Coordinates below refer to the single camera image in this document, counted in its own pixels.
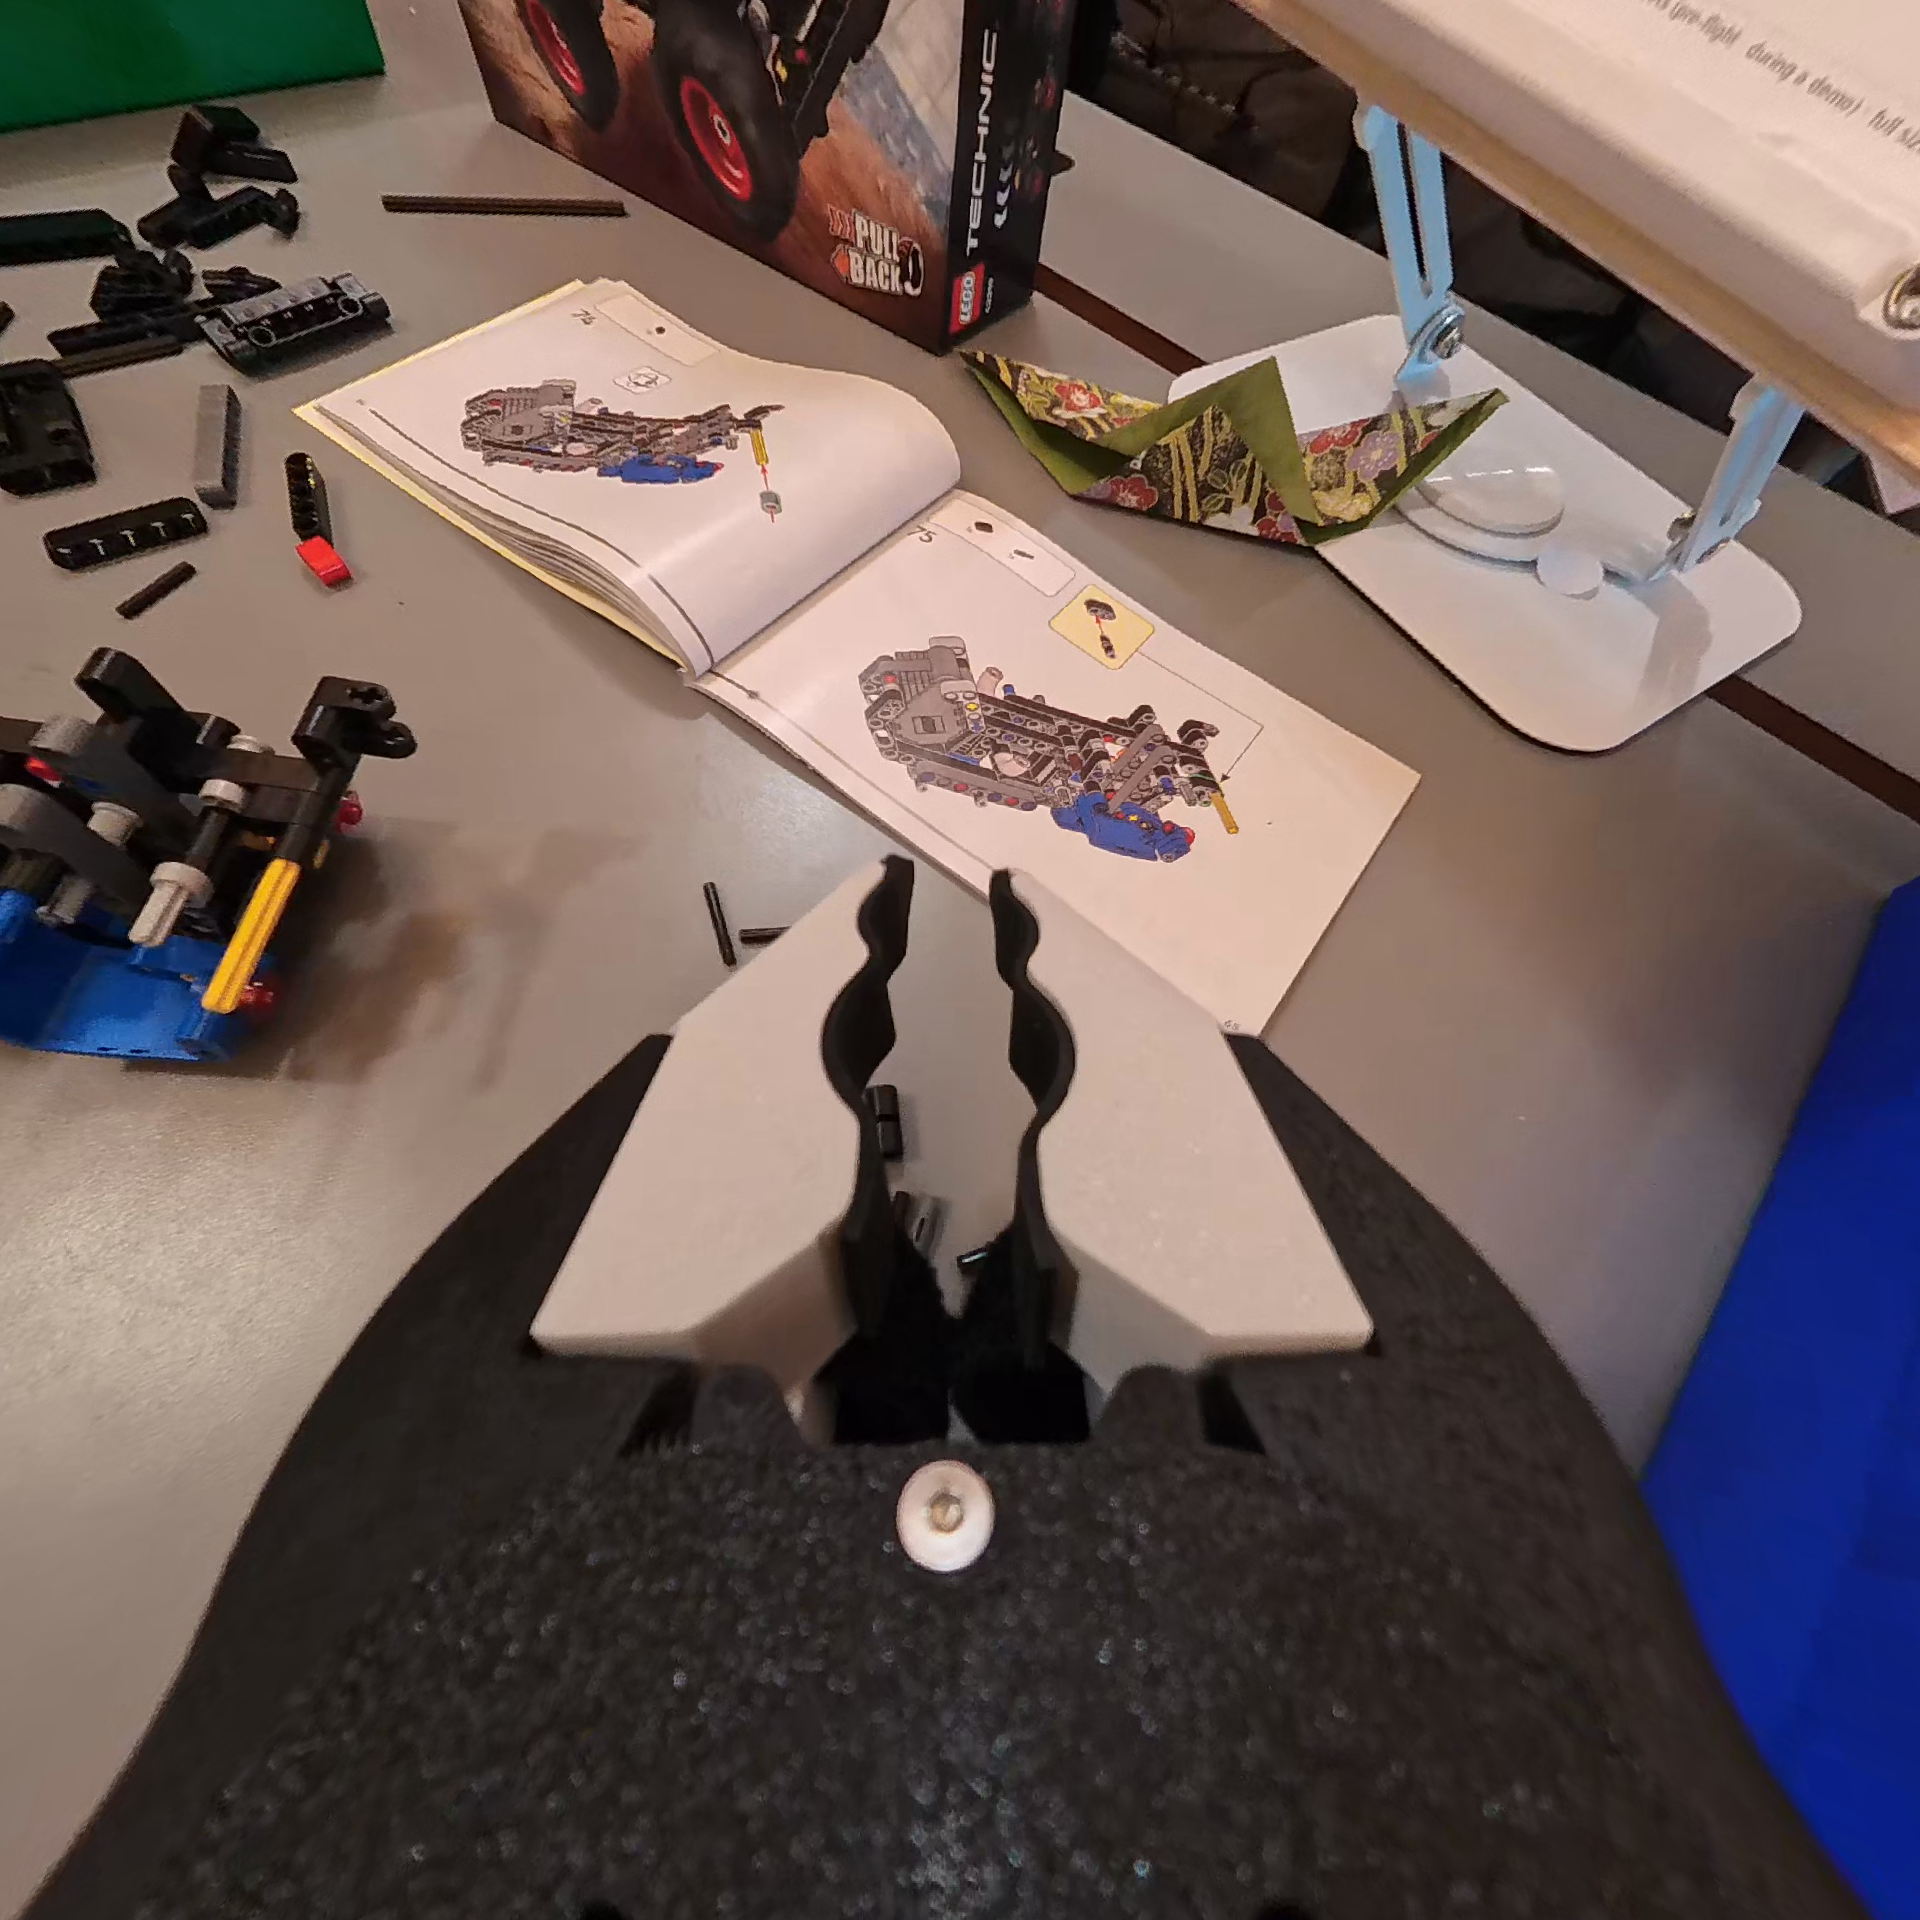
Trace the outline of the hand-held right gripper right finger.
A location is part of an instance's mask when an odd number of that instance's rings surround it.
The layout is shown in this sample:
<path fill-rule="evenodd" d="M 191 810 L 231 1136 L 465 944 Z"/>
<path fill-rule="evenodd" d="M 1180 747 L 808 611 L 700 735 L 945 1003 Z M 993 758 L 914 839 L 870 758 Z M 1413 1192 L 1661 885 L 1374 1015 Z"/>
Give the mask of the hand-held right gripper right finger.
<path fill-rule="evenodd" d="M 1363 1356 L 1374 1322 L 1248 1076 L 1262 1045 L 1027 873 L 988 883 L 1032 1105 L 988 1243 L 988 1434 L 1084 1438 L 1141 1368 Z"/>

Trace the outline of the printed instruction sheet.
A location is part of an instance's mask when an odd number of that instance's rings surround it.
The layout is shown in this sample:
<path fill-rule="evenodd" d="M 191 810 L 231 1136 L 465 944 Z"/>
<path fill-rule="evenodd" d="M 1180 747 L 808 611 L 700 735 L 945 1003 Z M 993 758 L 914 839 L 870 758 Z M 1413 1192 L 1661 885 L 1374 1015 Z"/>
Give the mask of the printed instruction sheet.
<path fill-rule="evenodd" d="M 1831 364 L 1918 348 L 1918 4 L 1313 4 Z"/>

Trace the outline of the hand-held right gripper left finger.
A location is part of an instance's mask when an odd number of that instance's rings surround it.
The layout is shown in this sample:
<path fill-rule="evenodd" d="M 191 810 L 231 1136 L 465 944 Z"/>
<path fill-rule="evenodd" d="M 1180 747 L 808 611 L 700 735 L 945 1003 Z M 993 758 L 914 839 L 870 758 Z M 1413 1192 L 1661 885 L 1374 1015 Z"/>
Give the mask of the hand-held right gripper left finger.
<path fill-rule="evenodd" d="M 824 1385 L 838 1444 L 918 1438 L 918 1250 L 870 1082 L 914 862 L 880 860 L 679 1018 L 531 1319 L 550 1358 Z"/>

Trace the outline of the scattered black lego beams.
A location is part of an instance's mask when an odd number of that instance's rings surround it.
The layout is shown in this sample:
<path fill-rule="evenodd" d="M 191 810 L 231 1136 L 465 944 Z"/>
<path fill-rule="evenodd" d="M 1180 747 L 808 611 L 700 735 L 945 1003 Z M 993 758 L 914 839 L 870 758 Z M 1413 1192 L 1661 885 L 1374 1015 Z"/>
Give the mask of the scattered black lego beams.
<path fill-rule="evenodd" d="M 357 273 L 281 284 L 191 257 L 252 231 L 293 238 L 302 229 L 291 189 L 297 171 L 262 140 L 252 116 L 191 106 L 168 176 L 173 196 L 135 229 L 99 207 L 3 217 L 3 268 L 102 263 L 93 321 L 49 330 L 49 357 L 3 364 L 3 498 L 33 501 L 99 481 L 72 391 L 86 375 L 173 361 L 204 344 L 228 374 L 264 378 L 389 328 L 389 300 Z M 308 536 L 332 538 L 314 456 L 288 453 L 285 470 L 293 547 Z M 194 492 L 171 498 L 53 528 L 43 549 L 60 573 L 82 574 L 204 538 L 207 512 Z"/>

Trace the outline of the white document stand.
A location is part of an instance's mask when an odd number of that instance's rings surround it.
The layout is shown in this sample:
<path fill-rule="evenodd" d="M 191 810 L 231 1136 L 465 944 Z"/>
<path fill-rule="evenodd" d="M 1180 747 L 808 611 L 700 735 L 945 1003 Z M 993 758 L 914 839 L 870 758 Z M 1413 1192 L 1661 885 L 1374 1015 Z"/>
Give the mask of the white document stand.
<path fill-rule="evenodd" d="M 1271 364 L 1301 428 L 1390 402 L 1502 391 L 1426 481 L 1319 554 L 1511 733 L 1603 753 L 1785 644 L 1803 608 L 1742 547 L 1803 422 L 1749 378 L 1692 511 L 1466 344 L 1441 150 L 1377 106 L 1355 112 L 1398 321 L 1327 328 L 1171 382 L 1171 398 Z"/>

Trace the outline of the blue plastic bin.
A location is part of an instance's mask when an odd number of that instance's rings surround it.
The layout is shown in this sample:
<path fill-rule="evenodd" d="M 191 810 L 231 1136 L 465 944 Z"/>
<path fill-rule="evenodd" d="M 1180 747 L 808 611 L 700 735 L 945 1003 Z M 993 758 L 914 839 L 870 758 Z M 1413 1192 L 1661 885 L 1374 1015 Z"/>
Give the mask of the blue plastic bin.
<path fill-rule="evenodd" d="M 1865 944 L 1644 1498 L 1772 1778 L 1918 1916 L 1918 883 Z"/>

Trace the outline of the lego vehicle chassis model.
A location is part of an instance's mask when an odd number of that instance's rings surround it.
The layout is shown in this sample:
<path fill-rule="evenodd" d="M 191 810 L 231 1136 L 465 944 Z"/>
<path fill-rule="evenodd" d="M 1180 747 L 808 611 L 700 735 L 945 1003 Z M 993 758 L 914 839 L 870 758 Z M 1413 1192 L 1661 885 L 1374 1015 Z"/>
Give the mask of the lego vehicle chassis model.
<path fill-rule="evenodd" d="M 363 822 L 363 764 L 417 737 L 359 677 L 314 685 L 288 751 L 117 648 L 76 685 L 86 711 L 3 718 L 3 1045 L 228 1062 L 274 1013 L 293 899 Z"/>

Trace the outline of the floral origami paper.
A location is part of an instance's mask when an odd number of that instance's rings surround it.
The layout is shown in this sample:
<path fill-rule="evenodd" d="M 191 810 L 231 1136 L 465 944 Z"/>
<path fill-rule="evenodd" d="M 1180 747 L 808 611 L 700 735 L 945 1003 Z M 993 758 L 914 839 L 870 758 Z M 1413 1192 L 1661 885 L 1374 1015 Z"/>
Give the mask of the floral origami paper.
<path fill-rule="evenodd" d="M 1145 402 L 988 350 L 961 350 L 1023 449 L 1074 501 L 1145 519 L 1317 549 L 1377 523 L 1507 406 L 1393 398 L 1301 432 L 1276 364 Z"/>

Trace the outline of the green plastic bin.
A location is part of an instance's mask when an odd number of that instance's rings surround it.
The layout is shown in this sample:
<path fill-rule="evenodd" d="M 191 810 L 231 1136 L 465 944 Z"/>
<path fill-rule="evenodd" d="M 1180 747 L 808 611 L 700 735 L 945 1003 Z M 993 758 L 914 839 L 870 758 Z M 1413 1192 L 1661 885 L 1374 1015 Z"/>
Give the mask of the green plastic bin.
<path fill-rule="evenodd" d="M 3 4 L 3 130 L 382 70 L 367 4 Z"/>

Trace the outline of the lego set box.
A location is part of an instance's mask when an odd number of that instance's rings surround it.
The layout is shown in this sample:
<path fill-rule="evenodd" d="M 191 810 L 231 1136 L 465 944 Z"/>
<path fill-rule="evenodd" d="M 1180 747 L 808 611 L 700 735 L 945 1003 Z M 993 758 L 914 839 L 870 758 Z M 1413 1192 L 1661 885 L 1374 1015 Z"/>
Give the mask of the lego set box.
<path fill-rule="evenodd" d="M 459 4 L 493 117 L 925 350 L 1032 300 L 1074 4 Z"/>

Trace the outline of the lego instruction booklet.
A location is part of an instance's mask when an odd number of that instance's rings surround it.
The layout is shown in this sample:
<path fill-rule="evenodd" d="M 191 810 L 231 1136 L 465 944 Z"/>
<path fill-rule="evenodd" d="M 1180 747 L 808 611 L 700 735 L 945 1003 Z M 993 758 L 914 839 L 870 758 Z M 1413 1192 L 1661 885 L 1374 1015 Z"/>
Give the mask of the lego instruction booklet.
<path fill-rule="evenodd" d="M 1262 1036 L 1416 773 L 993 501 L 920 398 L 577 281 L 302 419 L 672 657 L 975 895 L 1045 883 Z"/>

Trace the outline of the instruction sheet on stand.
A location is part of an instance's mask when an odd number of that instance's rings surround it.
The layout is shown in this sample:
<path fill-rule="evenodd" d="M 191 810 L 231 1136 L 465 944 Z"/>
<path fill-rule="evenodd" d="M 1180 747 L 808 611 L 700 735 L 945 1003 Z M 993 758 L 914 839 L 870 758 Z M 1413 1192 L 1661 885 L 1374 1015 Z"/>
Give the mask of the instruction sheet on stand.
<path fill-rule="evenodd" d="M 1363 106 L 1377 106 L 1409 130 L 1425 133 L 1462 171 L 1597 257 L 1597 265 L 1689 322 L 1746 374 L 1785 390 L 1839 439 L 1881 456 L 1906 482 L 1918 481 L 1918 348 L 1828 361 L 1821 353 L 1827 341 L 1798 341 L 1768 313 L 1729 299 L 1692 270 L 1686 257 L 1660 251 L 1620 217 L 1589 202 L 1572 180 L 1515 154 L 1468 116 L 1426 94 L 1412 71 L 1332 31 L 1327 16 L 1313 14 L 1313 4 L 1243 4 L 1243 14 L 1265 20 L 1291 47 L 1353 86 Z"/>

